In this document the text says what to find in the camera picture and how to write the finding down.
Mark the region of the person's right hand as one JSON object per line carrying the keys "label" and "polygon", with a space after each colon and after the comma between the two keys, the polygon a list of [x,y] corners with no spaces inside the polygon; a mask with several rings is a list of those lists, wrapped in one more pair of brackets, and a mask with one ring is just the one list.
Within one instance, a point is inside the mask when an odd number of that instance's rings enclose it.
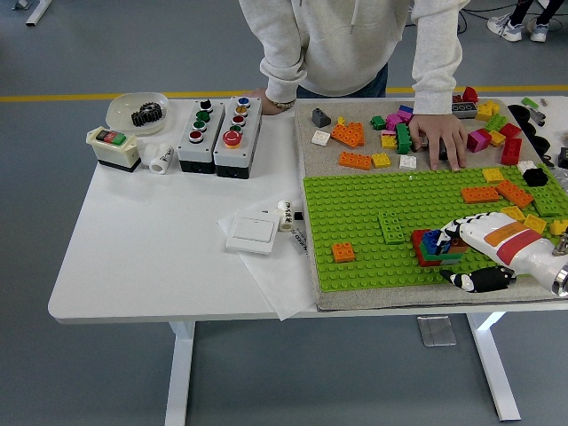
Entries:
{"label": "person's right hand", "polygon": [[274,103],[266,97],[266,88],[256,88],[242,94],[246,98],[258,98],[261,100],[262,114],[276,115],[289,110],[294,103]]}

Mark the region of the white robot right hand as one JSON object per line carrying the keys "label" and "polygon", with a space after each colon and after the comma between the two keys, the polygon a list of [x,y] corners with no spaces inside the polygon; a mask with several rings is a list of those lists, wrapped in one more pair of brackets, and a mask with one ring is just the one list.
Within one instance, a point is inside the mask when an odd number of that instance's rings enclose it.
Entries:
{"label": "white robot right hand", "polygon": [[442,271],[456,287],[482,293],[506,288],[518,274],[532,275],[553,294],[567,296],[567,233],[558,243],[500,212],[455,219],[441,228],[436,252],[453,239],[489,256],[499,266],[465,274]]}

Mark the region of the person's left hand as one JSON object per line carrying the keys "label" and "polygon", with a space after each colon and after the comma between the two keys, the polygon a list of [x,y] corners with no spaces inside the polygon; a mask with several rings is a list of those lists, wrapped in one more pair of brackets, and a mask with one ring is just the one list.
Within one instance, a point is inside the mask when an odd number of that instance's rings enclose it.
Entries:
{"label": "person's left hand", "polygon": [[430,168],[438,169],[440,143],[446,148],[447,160],[452,171],[467,167],[466,145],[468,133],[462,122],[453,114],[416,114],[409,123],[414,145],[421,146],[421,136],[429,141]]}

